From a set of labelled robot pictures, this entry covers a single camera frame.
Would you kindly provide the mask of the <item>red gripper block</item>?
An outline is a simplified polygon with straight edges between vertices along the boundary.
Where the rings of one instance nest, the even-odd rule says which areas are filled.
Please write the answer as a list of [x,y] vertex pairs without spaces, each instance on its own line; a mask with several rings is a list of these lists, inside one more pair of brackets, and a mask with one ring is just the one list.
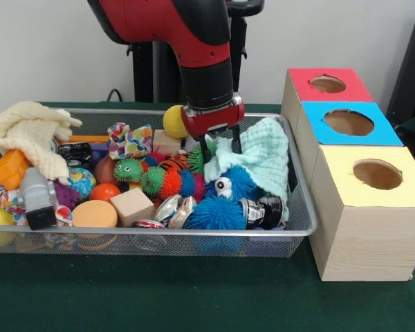
[[193,138],[198,138],[203,162],[207,163],[211,159],[205,134],[220,129],[232,130],[232,152],[241,154],[240,126],[245,114],[244,103],[241,95],[235,92],[229,103],[216,108],[194,110],[189,105],[181,107],[181,119],[186,131]]

